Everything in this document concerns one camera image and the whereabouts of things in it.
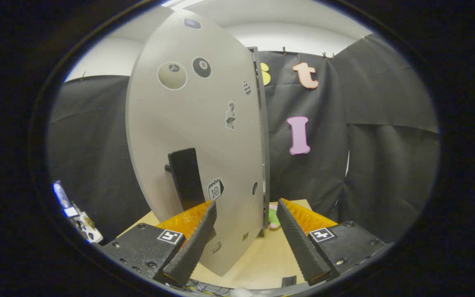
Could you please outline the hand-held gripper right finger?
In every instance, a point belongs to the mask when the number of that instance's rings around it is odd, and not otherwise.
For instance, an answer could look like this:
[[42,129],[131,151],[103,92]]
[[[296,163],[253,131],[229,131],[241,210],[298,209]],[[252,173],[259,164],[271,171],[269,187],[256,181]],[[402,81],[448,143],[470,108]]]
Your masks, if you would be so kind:
[[277,218],[309,285],[356,271],[388,248],[356,222],[337,223],[283,198],[277,203]]

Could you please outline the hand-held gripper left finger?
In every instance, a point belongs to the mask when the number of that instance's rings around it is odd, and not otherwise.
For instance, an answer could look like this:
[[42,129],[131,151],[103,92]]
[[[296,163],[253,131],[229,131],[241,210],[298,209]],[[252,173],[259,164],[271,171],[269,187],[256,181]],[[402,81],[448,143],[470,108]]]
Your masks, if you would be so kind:
[[99,249],[142,278],[182,288],[210,241],[216,219],[216,204],[207,201],[156,226],[136,224]]

